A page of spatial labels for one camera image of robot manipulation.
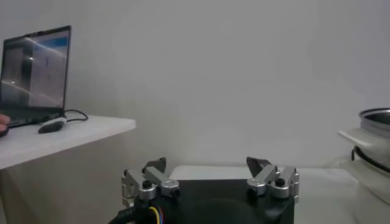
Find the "black cable sleeve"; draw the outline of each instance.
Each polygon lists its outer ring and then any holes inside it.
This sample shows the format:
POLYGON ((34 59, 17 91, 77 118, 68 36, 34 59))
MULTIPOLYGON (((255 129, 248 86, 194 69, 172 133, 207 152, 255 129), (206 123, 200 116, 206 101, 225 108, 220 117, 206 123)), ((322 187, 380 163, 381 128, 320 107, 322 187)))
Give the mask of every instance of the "black cable sleeve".
POLYGON ((355 160, 355 149, 352 149, 351 151, 351 161, 355 160))
POLYGON ((358 155, 365 162, 367 162, 367 163, 373 165, 374 167, 376 167, 378 169, 381 169, 381 170, 383 170, 383 171, 385 171, 387 173, 390 173, 390 168, 388 168, 388 167, 386 167, 386 166, 376 162, 372 158, 368 157, 366 154, 363 153, 363 151, 359 147, 355 146, 353 148, 353 151, 355 151, 356 155, 358 155))
POLYGON ((133 208, 120 210, 118 215, 113 218, 108 224, 126 224, 135 221, 135 214, 133 208))

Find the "white surface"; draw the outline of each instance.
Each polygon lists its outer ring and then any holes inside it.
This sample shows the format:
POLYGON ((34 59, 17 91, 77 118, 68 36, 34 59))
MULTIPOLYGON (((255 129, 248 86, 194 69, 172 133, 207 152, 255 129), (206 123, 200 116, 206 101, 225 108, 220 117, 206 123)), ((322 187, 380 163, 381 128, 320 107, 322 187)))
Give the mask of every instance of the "white surface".
POLYGON ((170 169, 243 165, 246 156, 327 165, 350 152, 336 132, 389 103, 389 8, 388 0, 1 0, 0 40, 73 26, 68 108, 138 123, 90 150, 7 170, 24 195, 11 202, 40 200, 35 219, 20 212, 29 223, 101 223, 121 208, 121 170, 161 156, 170 169))
POLYGON ((353 128, 346 131, 339 131, 338 135, 361 149, 367 149, 376 152, 382 151, 382 153, 387 152, 388 154, 390 154, 389 139, 374 135, 361 128, 353 128))
POLYGON ((390 205, 359 185, 356 194, 355 214, 359 223, 388 224, 390 205))
MULTIPOLYGON (((300 172, 297 224, 355 224, 353 203, 357 182, 341 169, 298 169, 300 172)), ((179 166, 176 180, 250 178, 247 167, 179 166)))
POLYGON ((89 116, 89 120, 70 122, 55 133, 38 134, 39 128, 39 125, 13 128, 0 139, 0 169, 132 130, 135 121, 89 116))
POLYGON ((390 205, 390 176, 388 173, 362 159, 344 162, 340 166, 355 177, 362 186, 370 189, 375 196, 390 205))

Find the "white desk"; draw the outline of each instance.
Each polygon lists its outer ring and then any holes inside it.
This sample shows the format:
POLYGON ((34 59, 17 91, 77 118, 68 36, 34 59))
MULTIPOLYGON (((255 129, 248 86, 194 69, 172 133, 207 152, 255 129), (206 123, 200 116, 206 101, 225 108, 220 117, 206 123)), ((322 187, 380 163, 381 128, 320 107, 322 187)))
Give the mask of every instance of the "white desk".
MULTIPOLYGON (((299 203, 296 224, 356 224, 353 201, 357 180, 341 169, 298 169, 300 172, 299 203)), ((246 179, 246 167, 179 166, 171 178, 176 180, 246 179)))
MULTIPOLYGON (((89 116, 85 122, 70 122, 58 132, 39 135, 39 125, 10 129, 0 138, 0 169, 54 154, 135 128, 135 120, 89 116)), ((0 224, 6 223, 0 200, 0 224)))

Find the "yellow wire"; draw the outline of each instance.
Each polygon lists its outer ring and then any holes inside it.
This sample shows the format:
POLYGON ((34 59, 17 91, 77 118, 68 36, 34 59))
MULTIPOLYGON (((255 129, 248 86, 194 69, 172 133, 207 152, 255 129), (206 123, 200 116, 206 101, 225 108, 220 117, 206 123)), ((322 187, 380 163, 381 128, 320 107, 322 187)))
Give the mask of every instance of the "yellow wire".
POLYGON ((152 210, 154 214, 156 214, 157 224, 160 224, 160 216, 158 214, 157 209, 155 207, 149 207, 149 209, 152 210))

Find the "screw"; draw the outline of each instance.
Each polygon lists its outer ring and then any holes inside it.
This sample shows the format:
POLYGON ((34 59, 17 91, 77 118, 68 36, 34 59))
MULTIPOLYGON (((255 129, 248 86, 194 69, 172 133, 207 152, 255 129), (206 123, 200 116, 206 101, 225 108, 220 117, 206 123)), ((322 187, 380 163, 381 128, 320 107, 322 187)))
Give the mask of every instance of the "screw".
POLYGON ((149 180, 144 180, 142 182, 142 188, 143 189, 150 189, 150 188, 152 188, 152 182, 150 182, 149 180))
POLYGON ((281 178, 278 178, 277 180, 275 180, 275 185, 277 186, 277 187, 283 187, 284 185, 285 185, 285 181, 284 181, 284 179, 281 179, 281 178))

